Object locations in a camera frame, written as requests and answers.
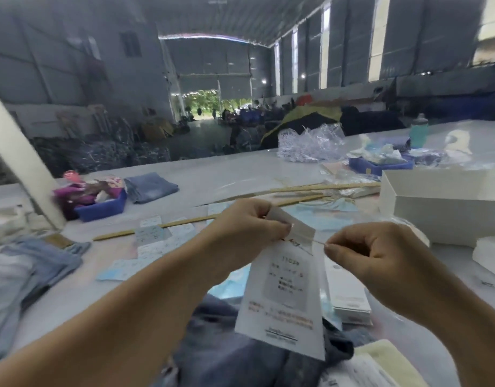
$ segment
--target left hand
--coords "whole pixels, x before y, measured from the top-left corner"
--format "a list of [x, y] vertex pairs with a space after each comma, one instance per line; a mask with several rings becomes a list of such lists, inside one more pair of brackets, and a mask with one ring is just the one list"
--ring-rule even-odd
[[271, 207], [264, 200], [237, 200], [195, 237], [213, 255], [219, 283], [251, 263], [271, 242], [289, 234], [290, 224], [264, 219]]

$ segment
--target concrete floor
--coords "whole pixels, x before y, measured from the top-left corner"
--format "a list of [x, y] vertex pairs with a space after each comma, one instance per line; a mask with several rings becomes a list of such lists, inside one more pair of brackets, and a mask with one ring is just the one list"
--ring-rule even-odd
[[189, 123], [190, 133], [175, 135], [160, 142], [171, 153], [171, 160], [197, 159], [222, 154], [222, 147], [229, 144], [231, 128], [221, 126], [216, 120], [194, 121]]

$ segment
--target yellow fabric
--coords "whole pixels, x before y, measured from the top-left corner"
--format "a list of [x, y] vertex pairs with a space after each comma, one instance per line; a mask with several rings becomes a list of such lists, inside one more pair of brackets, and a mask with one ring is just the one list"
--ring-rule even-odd
[[275, 132], [276, 130], [279, 130], [280, 126], [282, 126], [283, 124], [297, 120], [299, 118], [303, 118], [304, 116], [308, 116], [313, 112], [317, 112], [322, 116], [326, 116], [327, 118], [334, 119], [337, 122], [339, 122], [342, 115], [342, 111], [340, 107], [297, 106], [294, 110], [291, 110], [289, 114], [287, 114], [283, 118], [283, 121], [277, 127], [269, 130], [266, 134], [264, 134], [264, 136], [262, 137], [262, 141], [264, 141], [264, 138], [269, 136], [271, 133]]
[[419, 372], [388, 340], [355, 348], [355, 354], [367, 353], [394, 379], [400, 387], [429, 387]]

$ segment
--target greenery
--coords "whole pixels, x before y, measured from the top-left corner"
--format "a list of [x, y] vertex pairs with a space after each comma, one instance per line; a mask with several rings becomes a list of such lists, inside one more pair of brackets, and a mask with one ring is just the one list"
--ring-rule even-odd
[[[197, 113], [198, 108], [203, 112], [211, 113], [213, 109], [219, 112], [218, 105], [218, 92], [216, 90], [197, 91], [183, 94], [186, 108], [190, 107], [194, 114]], [[251, 99], [230, 99], [223, 100], [222, 105], [228, 110], [235, 110], [246, 104], [251, 104]]]

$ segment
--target water bottle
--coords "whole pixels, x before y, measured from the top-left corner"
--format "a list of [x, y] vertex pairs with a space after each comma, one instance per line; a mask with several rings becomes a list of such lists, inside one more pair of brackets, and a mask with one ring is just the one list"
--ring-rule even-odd
[[423, 148], [426, 143], [426, 136], [429, 133], [429, 120], [424, 114], [419, 114], [418, 118], [411, 123], [411, 148]]

